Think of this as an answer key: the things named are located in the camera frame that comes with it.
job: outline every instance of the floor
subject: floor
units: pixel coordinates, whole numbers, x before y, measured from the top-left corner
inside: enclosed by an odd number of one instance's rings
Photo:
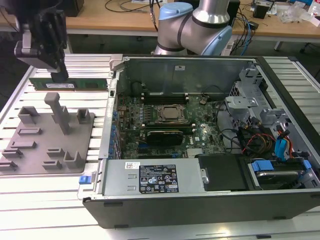
[[[14,47],[20,38],[17,33],[13,37],[2,34],[0,38],[0,109],[15,90],[28,66],[16,59]],[[155,37],[136,36],[100,36],[100,35],[70,35],[72,50],[76,54],[150,54],[157,45]],[[320,70],[320,45],[311,45],[300,53],[304,43],[285,42],[280,51],[275,51],[275,42],[252,41],[246,56],[295,56],[304,67],[316,76]],[[320,82],[320,73],[316,79]]]

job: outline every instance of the blue cable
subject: blue cable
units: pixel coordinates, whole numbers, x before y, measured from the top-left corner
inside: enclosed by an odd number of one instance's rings
[[[246,21],[246,24],[248,25],[248,33],[247,33],[247,35],[249,35],[249,38],[248,38],[248,40],[245,42],[244,48],[243,48],[242,53],[240,54],[240,56],[243,56],[243,55],[245,54],[245,52],[246,52],[246,50],[247,50],[247,48],[248,48],[248,46],[249,46],[250,40],[251,40],[251,28],[250,28],[250,24],[249,24],[248,20],[245,19],[245,21]]]

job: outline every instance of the motherboard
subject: motherboard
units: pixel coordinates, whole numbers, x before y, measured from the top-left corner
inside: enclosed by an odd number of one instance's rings
[[[226,152],[214,121],[216,102],[203,104],[201,95],[178,104],[143,99],[117,96],[122,159],[194,158]]]

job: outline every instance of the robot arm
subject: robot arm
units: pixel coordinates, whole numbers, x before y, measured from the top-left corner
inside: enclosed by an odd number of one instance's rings
[[[21,61],[51,72],[54,82],[68,79],[64,49],[67,48],[66,16],[56,6],[61,0],[0,0],[16,17],[22,40],[14,54]]]
[[[156,55],[220,55],[232,36],[229,0],[200,0],[199,7],[173,2],[160,9]]]

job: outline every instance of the blue clip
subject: blue clip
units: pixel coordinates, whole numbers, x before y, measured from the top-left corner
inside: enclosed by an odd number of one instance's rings
[[[303,165],[305,166],[305,168],[308,170],[308,169],[311,169],[311,164],[308,160],[303,160]]]
[[[275,170],[270,160],[256,160],[253,163],[251,163],[251,166],[254,172]]]
[[[88,175],[83,175],[79,178],[79,184],[84,185],[84,184],[91,184],[91,176]]]
[[[287,148],[287,141],[283,138],[279,138],[275,142],[274,153],[275,155],[281,159],[282,162],[287,161],[285,158],[285,151]]]

